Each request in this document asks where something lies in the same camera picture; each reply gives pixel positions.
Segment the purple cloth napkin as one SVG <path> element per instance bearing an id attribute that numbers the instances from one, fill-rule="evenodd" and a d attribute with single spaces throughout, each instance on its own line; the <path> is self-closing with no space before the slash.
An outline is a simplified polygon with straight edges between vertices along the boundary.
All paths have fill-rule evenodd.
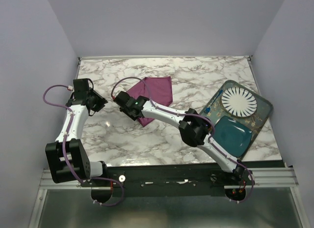
<path id="1" fill-rule="evenodd" d="M 158 104 L 169 107 L 173 102 L 172 80 L 171 77 L 145 77 L 143 82 L 139 81 L 131 87 L 127 93 L 137 99 L 144 96 L 152 99 Z"/>

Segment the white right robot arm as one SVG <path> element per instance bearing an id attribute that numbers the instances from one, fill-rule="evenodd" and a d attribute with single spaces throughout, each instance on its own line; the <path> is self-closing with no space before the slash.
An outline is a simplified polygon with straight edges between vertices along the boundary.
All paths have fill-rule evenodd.
<path id="1" fill-rule="evenodd" d="M 230 184 L 236 185 L 243 180 L 246 167 L 213 138 L 214 125 L 194 109 L 175 110 L 144 96 L 135 99 L 122 91 L 115 97 L 114 102 L 121 112 L 133 120 L 152 118 L 174 126 L 179 130 L 186 145 L 201 149 L 220 166 Z"/>

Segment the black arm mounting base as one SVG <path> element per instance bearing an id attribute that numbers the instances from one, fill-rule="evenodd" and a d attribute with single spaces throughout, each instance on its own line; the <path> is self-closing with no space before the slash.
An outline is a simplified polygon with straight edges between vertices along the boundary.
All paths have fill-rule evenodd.
<path id="1" fill-rule="evenodd" d="M 240 166 L 224 172 L 217 163 L 108 167 L 105 177 L 115 182 L 90 179 L 83 186 L 125 197 L 223 197 L 228 189 L 251 185 L 252 174 Z M 120 176 L 125 179 L 117 184 Z"/>

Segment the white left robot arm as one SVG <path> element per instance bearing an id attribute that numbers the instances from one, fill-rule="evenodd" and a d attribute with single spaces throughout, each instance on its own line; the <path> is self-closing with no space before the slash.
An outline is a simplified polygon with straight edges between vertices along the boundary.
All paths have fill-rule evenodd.
<path id="1" fill-rule="evenodd" d="M 82 145 L 81 137 L 84 125 L 90 112 L 100 111 L 107 103 L 95 90 L 73 92 L 73 97 L 66 105 L 54 104 L 46 100 L 49 90 L 54 87 L 64 87 L 73 90 L 71 86 L 53 85 L 45 90 L 43 100 L 46 104 L 66 109 L 66 118 L 62 130 L 55 142 L 46 145 L 45 153 L 54 183 L 92 179 L 98 186 L 108 183 L 109 175 L 102 161 L 91 162 Z"/>

